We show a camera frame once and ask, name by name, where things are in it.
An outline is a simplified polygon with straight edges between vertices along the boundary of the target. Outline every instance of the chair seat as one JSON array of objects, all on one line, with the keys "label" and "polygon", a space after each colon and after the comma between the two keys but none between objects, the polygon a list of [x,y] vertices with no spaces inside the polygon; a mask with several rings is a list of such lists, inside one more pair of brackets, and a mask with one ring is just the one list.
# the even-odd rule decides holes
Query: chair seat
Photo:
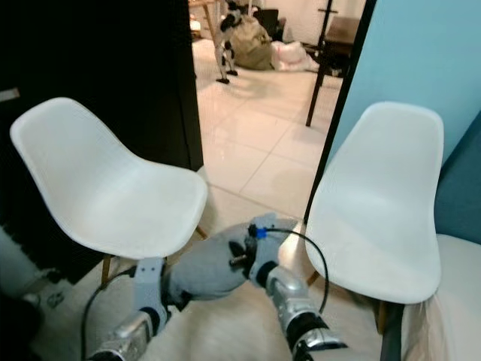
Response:
[{"label": "chair seat", "polygon": [[142,160],[123,177],[104,179],[69,220],[57,220],[76,242],[143,259],[173,254],[190,239],[207,198],[196,173]]},{"label": "chair seat", "polygon": [[[384,301],[410,304],[426,300],[440,282],[434,233],[416,224],[415,217],[407,226],[396,223],[400,218],[394,210],[380,211],[392,215],[382,218],[383,226],[373,224],[373,219],[381,218],[373,217],[372,212],[349,217],[335,206],[325,205],[318,210],[319,221],[307,224],[307,235],[324,253],[329,278],[335,284]],[[307,254],[323,275],[313,247],[307,246]]]}]

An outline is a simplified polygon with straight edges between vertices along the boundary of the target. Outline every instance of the gray glove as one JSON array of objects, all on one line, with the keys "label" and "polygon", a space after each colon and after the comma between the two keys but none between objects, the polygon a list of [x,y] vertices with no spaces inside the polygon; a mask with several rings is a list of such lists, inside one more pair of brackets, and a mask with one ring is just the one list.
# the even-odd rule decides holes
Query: gray glove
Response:
[{"label": "gray glove", "polygon": [[256,264],[265,261],[277,262],[279,246],[289,236],[285,233],[268,233],[266,238],[259,240],[256,260],[244,267],[233,268],[229,261],[238,256],[236,251],[246,247],[247,229],[250,224],[258,228],[293,229],[297,222],[290,219],[278,220],[275,214],[265,214],[229,227],[224,231],[198,242],[185,252],[178,261],[166,267],[162,276],[162,297],[165,305],[176,305],[182,310],[191,300],[211,300],[227,296],[231,291],[241,286]]}]

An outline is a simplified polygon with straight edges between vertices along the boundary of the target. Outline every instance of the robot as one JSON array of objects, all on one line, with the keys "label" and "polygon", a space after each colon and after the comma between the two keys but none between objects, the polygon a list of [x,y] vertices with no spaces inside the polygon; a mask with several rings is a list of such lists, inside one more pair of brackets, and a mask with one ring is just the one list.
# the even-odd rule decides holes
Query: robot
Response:
[{"label": "robot", "polygon": [[278,264],[277,252],[286,236],[271,231],[283,228],[280,221],[272,214],[257,217],[245,227],[244,241],[239,235],[229,235],[229,241],[213,236],[164,271],[163,259],[140,261],[135,311],[88,360],[137,361],[164,329],[168,307],[182,311],[191,301],[227,296],[250,281],[265,290],[277,309],[293,361],[365,361],[328,328],[309,298],[306,282]]},{"label": "robot", "polygon": [[224,84],[229,84],[227,74],[238,76],[234,67],[234,49],[232,49],[230,39],[234,29],[242,23],[241,10],[239,10],[237,4],[232,0],[228,0],[227,4],[227,16],[217,27],[213,40],[217,66],[222,76],[220,79],[216,79],[216,81]]}]

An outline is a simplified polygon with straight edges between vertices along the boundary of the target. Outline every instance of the white cloth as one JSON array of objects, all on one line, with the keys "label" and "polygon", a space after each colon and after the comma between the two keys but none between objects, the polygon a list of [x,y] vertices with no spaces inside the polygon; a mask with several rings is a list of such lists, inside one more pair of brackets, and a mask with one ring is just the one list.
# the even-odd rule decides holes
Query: white cloth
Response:
[{"label": "white cloth", "polygon": [[438,235],[442,277],[428,301],[406,307],[404,361],[481,359],[481,246]]},{"label": "white cloth", "polygon": [[291,44],[273,41],[271,47],[271,64],[278,71],[317,71],[319,68],[319,64],[307,55],[299,41]]}]

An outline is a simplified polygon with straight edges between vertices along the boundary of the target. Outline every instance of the chair backrest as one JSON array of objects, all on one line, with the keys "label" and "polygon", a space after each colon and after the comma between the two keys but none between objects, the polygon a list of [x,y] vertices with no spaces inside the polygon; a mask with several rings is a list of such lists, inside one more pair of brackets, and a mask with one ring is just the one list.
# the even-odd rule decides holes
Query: chair backrest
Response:
[{"label": "chair backrest", "polygon": [[371,105],[326,169],[307,231],[313,237],[322,233],[316,224],[328,208],[380,247],[402,243],[403,236],[408,242],[417,242],[416,235],[434,241],[442,156],[439,115],[395,102]]},{"label": "chair backrest", "polygon": [[67,98],[44,102],[11,127],[11,139],[57,223],[109,187],[119,167],[135,167],[136,156],[84,106]]}]

